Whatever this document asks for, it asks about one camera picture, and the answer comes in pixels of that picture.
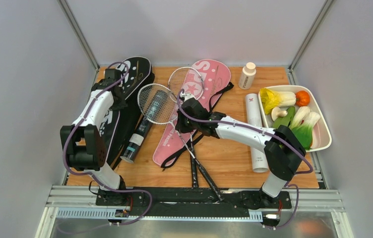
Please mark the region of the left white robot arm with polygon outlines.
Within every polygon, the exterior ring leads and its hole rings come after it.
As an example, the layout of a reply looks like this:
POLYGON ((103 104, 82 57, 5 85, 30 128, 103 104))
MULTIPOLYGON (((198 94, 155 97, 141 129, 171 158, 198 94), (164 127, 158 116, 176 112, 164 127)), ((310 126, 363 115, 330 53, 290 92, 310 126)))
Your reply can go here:
POLYGON ((115 205, 123 205, 128 198, 124 180, 107 163, 107 147, 100 134, 100 124, 111 107, 124 104, 119 84, 128 72, 120 72, 112 63, 107 68, 111 77, 96 82, 89 100, 72 125, 61 128, 62 159, 66 170, 73 176, 90 176, 102 190, 109 192, 115 205))

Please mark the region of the black racket cover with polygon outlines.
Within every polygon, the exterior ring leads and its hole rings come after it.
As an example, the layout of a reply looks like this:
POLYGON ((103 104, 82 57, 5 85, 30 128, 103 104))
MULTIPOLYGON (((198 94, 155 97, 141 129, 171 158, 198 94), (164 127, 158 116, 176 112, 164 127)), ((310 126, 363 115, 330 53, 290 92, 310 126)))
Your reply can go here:
POLYGON ((109 150, 107 163, 115 169, 121 161, 120 154, 128 146, 142 116, 137 104, 138 91, 141 87, 153 83, 155 75, 150 60, 145 57, 130 57, 124 60, 124 64, 116 64, 110 68, 111 71, 104 70, 102 77, 118 80, 125 75, 119 87, 127 103, 127 107, 118 112, 108 110, 99 127, 100 135, 109 150))

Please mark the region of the white shuttlecock tube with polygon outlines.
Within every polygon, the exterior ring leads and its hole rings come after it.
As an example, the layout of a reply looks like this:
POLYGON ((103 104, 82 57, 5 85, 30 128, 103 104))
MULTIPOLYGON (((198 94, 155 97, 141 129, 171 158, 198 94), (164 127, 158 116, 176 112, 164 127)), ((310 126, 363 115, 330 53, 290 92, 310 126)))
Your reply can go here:
MULTIPOLYGON (((248 124, 262 127, 260 107, 256 94, 247 94, 245 96, 246 115, 248 124)), ((255 173, 265 173, 269 170, 266 156, 263 152, 250 148, 252 170, 255 173)))

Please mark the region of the white racket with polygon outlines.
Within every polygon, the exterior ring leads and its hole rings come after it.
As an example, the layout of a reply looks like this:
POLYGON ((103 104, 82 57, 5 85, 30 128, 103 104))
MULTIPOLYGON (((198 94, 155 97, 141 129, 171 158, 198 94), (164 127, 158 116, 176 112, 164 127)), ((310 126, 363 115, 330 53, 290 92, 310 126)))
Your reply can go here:
MULTIPOLYGON (((184 89, 184 93, 192 94, 196 99, 199 99, 203 94, 204 82, 200 73, 192 67, 180 67, 176 69, 168 80, 168 88, 173 93, 179 93, 181 89, 184 89)), ((197 165, 194 159, 195 151, 192 145, 193 135, 190 133, 189 138, 189 152, 190 152, 190 167, 191 167, 191 179, 192 188, 198 188, 198 174, 197 165)))
POLYGON ((144 117, 151 123, 159 125, 169 124, 173 133, 182 142, 182 147, 189 152, 192 187, 199 188, 198 173, 200 172, 210 189, 215 193, 218 201, 223 201, 224 198, 219 188, 196 157, 192 134, 189 132, 187 138, 184 138, 176 129, 176 122, 178 121, 178 113, 176 112, 177 99, 173 92, 161 84, 147 84, 139 90, 137 103, 144 117))

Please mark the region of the black shuttlecock tube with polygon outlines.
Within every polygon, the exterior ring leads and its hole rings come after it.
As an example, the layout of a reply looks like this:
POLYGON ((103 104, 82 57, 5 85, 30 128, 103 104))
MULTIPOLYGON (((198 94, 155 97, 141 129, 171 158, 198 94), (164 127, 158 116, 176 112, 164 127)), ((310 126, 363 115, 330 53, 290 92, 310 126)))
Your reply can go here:
POLYGON ((128 145, 120 156, 123 161, 131 164, 134 163, 144 139, 152 127, 152 122, 149 121, 149 119, 152 121, 157 120, 158 113, 162 108, 163 103, 166 102, 168 98, 168 94, 163 90, 157 90, 155 93, 152 93, 153 98, 151 100, 147 100, 146 96, 146 93, 140 94, 140 108, 143 109, 145 114, 135 128, 128 145))

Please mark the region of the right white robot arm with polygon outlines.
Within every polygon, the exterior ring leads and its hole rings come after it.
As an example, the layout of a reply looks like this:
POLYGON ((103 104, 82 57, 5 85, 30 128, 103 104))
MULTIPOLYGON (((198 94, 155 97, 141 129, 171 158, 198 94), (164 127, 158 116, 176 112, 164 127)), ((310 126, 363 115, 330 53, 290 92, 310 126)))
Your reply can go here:
POLYGON ((301 162, 308 162, 305 148, 287 126, 258 127, 224 113, 210 113, 184 90, 178 93, 177 104, 178 132, 197 130, 205 136, 233 140, 265 154, 270 173, 259 194, 260 203, 265 207, 272 207, 279 201, 280 191, 298 173, 301 162))

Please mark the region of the pink racket cover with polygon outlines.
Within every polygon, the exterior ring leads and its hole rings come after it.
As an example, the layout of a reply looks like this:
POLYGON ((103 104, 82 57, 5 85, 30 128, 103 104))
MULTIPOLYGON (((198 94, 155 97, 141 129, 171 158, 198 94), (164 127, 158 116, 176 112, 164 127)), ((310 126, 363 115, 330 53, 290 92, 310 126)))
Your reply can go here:
MULTIPOLYGON (((207 110, 213 109, 222 96, 221 90, 230 90, 233 88, 233 84, 230 83, 230 70, 223 63, 212 59, 199 60, 192 65, 192 68, 200 73, 204 82, 203 94, 197 100, 207 110)), ((187 134, 182 133, 182 136, 187 138, 187 134)), ((173 133, 168 124, 152 159, 161 168, 169 168, 185 151, 186 149, 182 147, 182 142, 173 133)))

